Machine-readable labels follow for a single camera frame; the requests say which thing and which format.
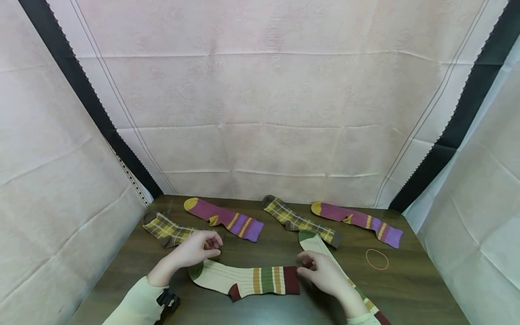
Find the yellow plaid sock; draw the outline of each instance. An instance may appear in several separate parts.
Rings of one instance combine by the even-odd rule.
[[[180,245],[193,232],[209,229],[200,229],[178,225],[159,212],[149,211],[143,218],[143,228],[157,238],[164,248]]]
[[[325,242],[334,248],[338,248],[340,245],[340,233],[296,214],[281,199],[272,195],[267,195],[264,197],[262,206],[264,207],[265,212],[275,217],[279,223],[285,225],[286,230],[310,230],[317,233]]]
[[[197,285],[227,294],[233,302],[252,294],[300,294],[296,266],[238,268],[207,259],[188,273]]]

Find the wooden table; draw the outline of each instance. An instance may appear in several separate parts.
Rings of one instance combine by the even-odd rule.
[[[181,225],[207,228],[207,222],[184,211],[183,202],[187,198],[162,196],[150,208],[162,212],[169,210],[168,217]],[[278,221],[262,210],[260,202],[206,200],[265,224],[257,243],[228,232],[218,260],[220,263],[244,268],[296,264],[296,255],[302,251],[297,232],[285,231]],[[393,325],[468,324],[412,229],[399,213],[359,209],[403,230],[400,248],[396,250],[380,243],[374,232],[313,215],[309,205],[290,204],[290,207],[341,232],[340,247],[337,250],[331,248],[334,257]],[[390,265],[387,270],[378,271],[369,266],[365,253],[370,248],[388,257]],[[139,223],[79,307],[71,324],[101,324],[133,284],[169,252]],[[369,258],[376,266],[385,265],[384,258],[377,253],[369,253]],[[303,283],[300,284],[300,295],[255,295],[236,303],[226,295],[196,286],[185,269],[175,274],[171,287],[181,297],[181,305],[174,313],[163,313],[163,324],[345,324],[345,316],[335,299]]]

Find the magenta sock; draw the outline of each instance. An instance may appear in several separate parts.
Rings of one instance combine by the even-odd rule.
[[[393,248],[399,248],[402,230],[396,229],[368,214],[323,202],[313,203],[311,210],[314,214],[323,218],[337,222],[343,221],[347,224],[373,230],[380,241]]]
[[[184,202],[184,209],[194,216],[210,222],[210,225],[224,225],[232,234],[252,242],[258,236],[264,224],[244,214],[223,209],[199,198],[191,198]]]

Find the black edge trim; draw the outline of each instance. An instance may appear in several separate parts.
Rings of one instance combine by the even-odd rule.
[[[163,194],[145,166],[121,138],[99,101],[83,68],[76,59],[65,34],[44,0],[19,0],[23,10],[49,49],[61,72],[80,99],[94,123],[128,169],[150,191],[154,198]]]
[[[520,1],[510,0],[473,64],[450,122],[389,209],[404,212],[455,155],[519,35]]]

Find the person's left hand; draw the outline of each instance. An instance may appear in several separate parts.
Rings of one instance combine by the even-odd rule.
[[[205,259],[219,256],[219,248],[222,245],[222,238],[216,231],[196,231],[165,259],[170,260],[176,268],[189,267]]]
[[[168,285],[173,273],[220,255],[222,238],[216,231],[196,231],[183,241],[148,273],[148,283],[154,287]]]

